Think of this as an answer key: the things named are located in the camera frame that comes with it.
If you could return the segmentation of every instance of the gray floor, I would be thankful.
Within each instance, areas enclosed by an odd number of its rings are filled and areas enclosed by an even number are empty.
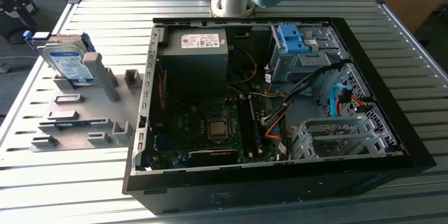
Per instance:
[[[51,31],[59,15],[63,12],[68,0],[36,0],[39,12],[35,14],[35,19],[39,23],[39,31]],[[432,15],[422,28],[416,32],[419,40],[430,40],[427,50],[442,65],[448,70],[448,20],[439,20]],[[11,66],[11,71],[7,74],[0,74],[0,115],[7,114],[11,105],[15,101],[16,95],[20,91],[22,85],[28,76],[35,59],[18,58],[2,59],[11,56],[35,56],[27,44],[11,45],[0,37],[0,63],[6,62]]]

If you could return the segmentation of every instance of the metal table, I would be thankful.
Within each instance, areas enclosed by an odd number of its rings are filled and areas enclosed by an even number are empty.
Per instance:
[[[258,9],[258,15],[347,19],[438,166],[359,197],[155,216],[122,194],[127,148],[28,150],[56,93],[52,71],[40,58],[0,128],[0,220],[98,223],[222,216],[214,223],[447,223],[448,77],[388,7],[372,0],[284,0]],[[144,68],[152,18],[199,16],[208,16],[204,0],[71,0],[54,33],[86,31],[104,65],[120,74],[130,65]]]

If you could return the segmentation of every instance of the wire bundle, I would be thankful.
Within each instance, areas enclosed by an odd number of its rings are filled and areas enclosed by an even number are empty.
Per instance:
[[[270,114],[264,119],[263,119],[263,123],[267,123],[268,121],[271,121],[276,116],[278,119],[274,122],[274,124],[271,125],[268,131],[266,132],[266,137],[267,138],[275,138],[275,139],[282,139],[280,136],[275,136],[271,135],[271,131],[275,128],[276,124],[280,122],[282,118],[284,118],[286,114],[287,114],[287,109],[288,106],[292,103],[294,100],[294,95],[300,94],[300,92],[303,92],[306,89],[308,89],[311,87],[311,85],[314,84],[316,78],[320,76],[322,73],[334,70],[334,69],[340,69],[344,66],[344,63],[339,62],[339,63],[334,63],[330,66],[326,67],[320,67],[318,70],[315,70],[311,74],[308,74],[292,87],[292,89],[290,90],[290,92],[286,94],[283,102],[282,102],[282,106],[280,108],[274,111],[272,114]]]

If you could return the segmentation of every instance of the electrical wire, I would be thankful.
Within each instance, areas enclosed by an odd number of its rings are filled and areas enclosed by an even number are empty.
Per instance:
[[[266,94],[270,94],[270,95],[276,95],[276,93],[270,93],[270,84],[267,83],[267,85],[266,85],[266,87],[264,87],[264,93]],[[284,97],[286,96],[286,94],[284,94],[284,92],[279,92],[279,95],[282,96],[282,97]]]
[[[240,84],[240,83],[244,83],[244,82],[252,80],[252,78],[258,74],[258,64],[256,64],[255,59],[251,56],[251,54],[242,47],[239,47],[239,46],[234,46],[234,47],[238,48],[240,51],[243,51],[243,53],[248,56],[248,58],[251,59],[252,64],[254,64],[254,73],[252,73],[252,75],[251,75],[250,78],[247,78],[246,80],[242,80],[242,81],[231,81],[231,82],[228,82],[228,84]]]
[[[274,124],[271,125],[268,131],[267,131],[266,134],[264,134],[264,137],[266,137],[266,138],[282,139],[280,136],[270,135],[270,133],[271,133],[274,127],[276,126],[278,122],[280,121],[280,119],[284,117],[286,113],[287,113],[287,111],[283,112],[283,114],[279,116],[278,120],[275,120],[275,122],[274,122]]]
[[[239,89],[238,87],[235,87],[232,84],[227,83],[227,85],[239,93],[243,93],[243,94],[254,94],[254,95],[260,95],[263,97],[276,97],[275,95],[267,95],[267,94],[262,94],[262,93],[258,93],[258,92],[246,92],[243,91],[242,89]]]
[[[356,97],[352,97],[352,101],[356,103],[356,105],[359,105],[359,106],[366,106],[367,104],[363,102],[363,101],[360,101]]]
[[[342,100],[340,99],[338,99],[336,107],[338,107],[338,116],[342,116]]]
[[[342,83],[338,83],[336,85],[334,85],[330,89],[330,110],[331,110],[331,116],[335,118],[338,117],[338,105],[335,103],[336,100],[336,90],[344,89],[344,85]]]
[[[304,91],[307,88],[311,87],[314,81],[316,80],[316,78],[319,77],[320,74],[326,73],[330,70],[334,69],[340,69],[343,68],[344,63],[339,62],[339,63],[334,63],[330,66],[324,66],[320,67],[319,69],[316,69],[311,74],[308,74],[298,83],[296,85],[294,85],[292,89],[290,90],[290,92],[287,93],[284,99],[283,99],[283,106],[271,114],[268,115],[263,122],[268,122],[272,120],[272,118],[275,117],[275,115],[278,113],[280,113],[283,111],[283,109],[287,109],[290,103],[292,102],[292,95],[299,94],[302,91]]]

